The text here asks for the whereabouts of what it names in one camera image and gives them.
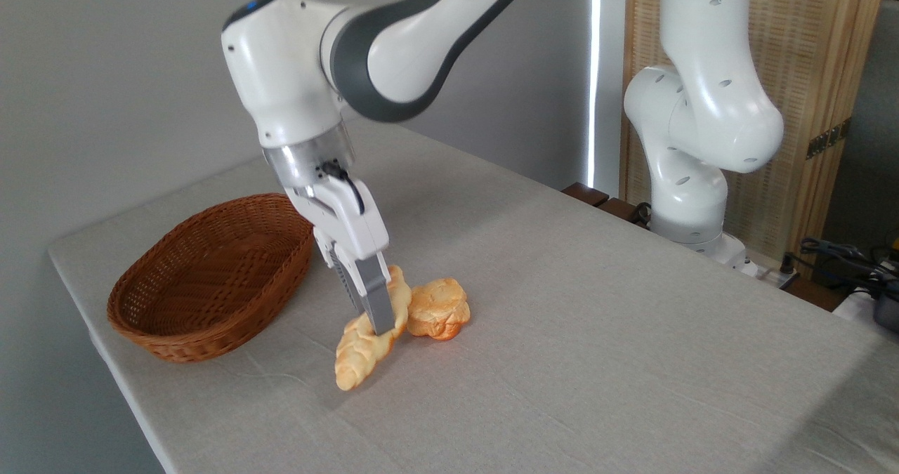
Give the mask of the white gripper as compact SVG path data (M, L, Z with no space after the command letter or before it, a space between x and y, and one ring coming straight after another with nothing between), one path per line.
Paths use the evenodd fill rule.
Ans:
M375 334L394 328L388 292L391 281L383 256L389 237L365 183L327 174L323 182L286 188L290 202L317 230L324 252L358 315L367 314ZM353 267L353 279L346 268Z

